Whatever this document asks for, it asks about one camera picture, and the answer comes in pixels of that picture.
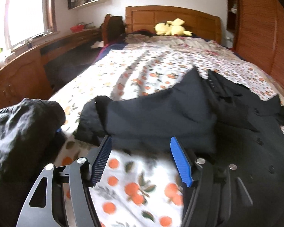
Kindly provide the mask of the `red bowl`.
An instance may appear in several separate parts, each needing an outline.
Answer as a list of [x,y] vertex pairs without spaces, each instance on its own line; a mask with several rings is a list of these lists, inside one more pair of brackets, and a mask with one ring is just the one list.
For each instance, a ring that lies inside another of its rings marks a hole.
[[77,33],[77,32],[84,30],[84,28],[85,28],[85,25],[76,25],[76,26],[71,27],[70,30],[73,33]]

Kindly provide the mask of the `wooden louvred wardrobe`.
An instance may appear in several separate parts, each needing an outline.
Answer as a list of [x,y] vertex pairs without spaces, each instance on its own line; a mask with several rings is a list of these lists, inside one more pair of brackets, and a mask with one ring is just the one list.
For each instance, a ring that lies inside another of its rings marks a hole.
[[233,49],[284,89],[284,8],[278,0],[228,0],[237,6]]

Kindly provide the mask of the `folded black garment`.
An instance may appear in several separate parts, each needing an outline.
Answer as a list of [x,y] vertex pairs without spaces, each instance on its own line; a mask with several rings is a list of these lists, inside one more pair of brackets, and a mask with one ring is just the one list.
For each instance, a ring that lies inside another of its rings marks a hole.
[[25,98],[0,110],[0,188],[31,179],[65,120],[59,103],[49,100]]

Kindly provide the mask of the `window with wooden frame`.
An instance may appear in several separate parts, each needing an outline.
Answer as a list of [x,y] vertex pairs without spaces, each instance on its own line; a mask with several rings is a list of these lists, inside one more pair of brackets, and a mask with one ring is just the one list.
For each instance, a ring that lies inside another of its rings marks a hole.
[[55,31],[55,0],[0,0],[0,48]]

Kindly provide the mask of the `orange print bed quilt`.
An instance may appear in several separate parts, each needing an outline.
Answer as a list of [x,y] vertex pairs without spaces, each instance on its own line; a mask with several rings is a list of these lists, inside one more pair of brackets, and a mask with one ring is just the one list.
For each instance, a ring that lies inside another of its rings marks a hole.
[[[239,59],[214,41],[173,36],[128,35],[126,46],[113,46],[107,56],[66,84],[54,96],[65,110],[62,126],[68,141],[56,164],[67,165],[87,154],[91,145],[75,138],[84,104],[98,95],[129,100],[171,88],[192,68],[206,79],[215,70],[249,88],[261,100],[284,89],[257,66]],[[165,155],[113,150],[102,180],[90,189],[102,226],[179,226],[182,192],[171,159]]]

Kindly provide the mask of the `large black coat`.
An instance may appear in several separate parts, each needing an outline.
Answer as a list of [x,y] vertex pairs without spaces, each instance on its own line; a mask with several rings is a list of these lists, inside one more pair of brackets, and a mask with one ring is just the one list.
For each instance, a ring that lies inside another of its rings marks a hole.
[[105,136],[126,150],[167,152],[175,136],[196,156],[183,183],[183,226],[284,226],[284,106],[214,71],[131,100],[84,105],[76,138]]

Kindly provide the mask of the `long wooden desk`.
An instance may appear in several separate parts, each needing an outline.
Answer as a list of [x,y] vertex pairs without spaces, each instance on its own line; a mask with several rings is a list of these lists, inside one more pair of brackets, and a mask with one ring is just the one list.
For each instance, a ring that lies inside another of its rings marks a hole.
[[0,69],[0,109],[23,98],[48,100],[53,89],[44,65],[66,52],[100,37],[100,29],[87,29],[47,41],[20,54]]

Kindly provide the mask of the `yellow plush toy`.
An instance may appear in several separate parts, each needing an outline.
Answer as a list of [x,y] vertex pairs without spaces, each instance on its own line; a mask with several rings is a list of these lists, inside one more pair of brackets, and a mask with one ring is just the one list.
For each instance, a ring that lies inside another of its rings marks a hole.
[[166,21],[165,23],[158,23],[155,25],[154,30],[160,36],[192,36],[191,31],[187,31],[183,24],[185,21],[176,18],[174,21]]

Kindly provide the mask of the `wooden chair with bag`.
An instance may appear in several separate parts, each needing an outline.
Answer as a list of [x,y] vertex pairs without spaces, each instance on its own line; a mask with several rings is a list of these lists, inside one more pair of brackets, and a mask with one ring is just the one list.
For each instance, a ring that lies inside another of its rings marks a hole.
[[100,31],[102,41],[106,46],[126,32],[126,24],[122,16],[107,14],[100,26]]

